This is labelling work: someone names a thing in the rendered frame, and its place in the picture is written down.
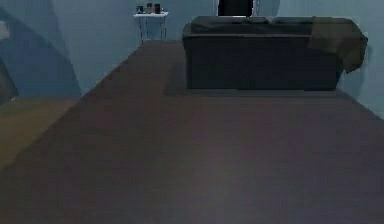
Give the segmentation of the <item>dark grey sofa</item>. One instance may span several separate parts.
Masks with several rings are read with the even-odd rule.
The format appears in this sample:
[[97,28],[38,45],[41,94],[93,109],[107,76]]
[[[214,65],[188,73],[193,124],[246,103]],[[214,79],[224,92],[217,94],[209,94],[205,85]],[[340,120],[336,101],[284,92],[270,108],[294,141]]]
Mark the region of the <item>dark grey sofa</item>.
[[199,16],[182,31],[190,89],[332,91],[341,59],[309,46],[308,17]]

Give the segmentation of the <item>white side table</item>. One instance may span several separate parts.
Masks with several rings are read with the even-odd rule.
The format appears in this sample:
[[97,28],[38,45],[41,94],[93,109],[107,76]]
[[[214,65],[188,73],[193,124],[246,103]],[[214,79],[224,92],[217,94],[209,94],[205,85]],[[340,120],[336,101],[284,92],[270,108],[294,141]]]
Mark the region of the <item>white side table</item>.
[[152,24],[157,24],[160,30],[160,39],[165,40],[167,37],[166,19],[168,12],[142,13],[134,14],[133,18],[139,26],[140,44],[143,45],[150,39],[150,28]]

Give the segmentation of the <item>olive green blanket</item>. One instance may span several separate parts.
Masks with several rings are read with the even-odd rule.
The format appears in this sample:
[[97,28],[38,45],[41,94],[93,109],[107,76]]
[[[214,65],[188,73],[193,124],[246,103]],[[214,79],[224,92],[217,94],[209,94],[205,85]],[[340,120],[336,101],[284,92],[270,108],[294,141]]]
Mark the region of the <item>olive green blanket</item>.
[[312,17],[308,47],[335,54],[346,73],[359,69],[365,59],[368,38],[347,18]]

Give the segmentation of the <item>black television set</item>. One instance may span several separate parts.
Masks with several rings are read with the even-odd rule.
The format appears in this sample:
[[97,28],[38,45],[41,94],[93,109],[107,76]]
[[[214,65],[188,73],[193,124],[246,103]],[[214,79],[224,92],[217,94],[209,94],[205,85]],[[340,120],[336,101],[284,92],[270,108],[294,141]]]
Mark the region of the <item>black television set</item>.
[[253,10],[253,0],[219,0],[219,16],[250,17]]

